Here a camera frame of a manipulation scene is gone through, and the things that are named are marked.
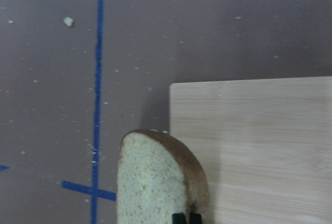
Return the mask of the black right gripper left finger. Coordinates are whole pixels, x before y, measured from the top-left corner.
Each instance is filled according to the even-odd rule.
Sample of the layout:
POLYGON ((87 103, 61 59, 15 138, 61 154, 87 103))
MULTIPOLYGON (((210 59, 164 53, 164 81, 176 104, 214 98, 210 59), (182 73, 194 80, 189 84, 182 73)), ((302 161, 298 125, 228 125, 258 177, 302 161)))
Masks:
POLYGON ((175 213, 172 215, 172 224, 186 224, 186 217, 183 213, 175 213))

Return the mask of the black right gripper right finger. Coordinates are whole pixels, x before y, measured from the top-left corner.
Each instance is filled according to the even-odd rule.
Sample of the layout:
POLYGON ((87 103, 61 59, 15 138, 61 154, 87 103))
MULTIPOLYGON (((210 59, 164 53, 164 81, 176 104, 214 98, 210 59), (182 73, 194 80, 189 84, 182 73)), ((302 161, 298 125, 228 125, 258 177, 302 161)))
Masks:
POLYGON ((190 213, 189 224, 203 224, 202 216, 197 213, 190 213))

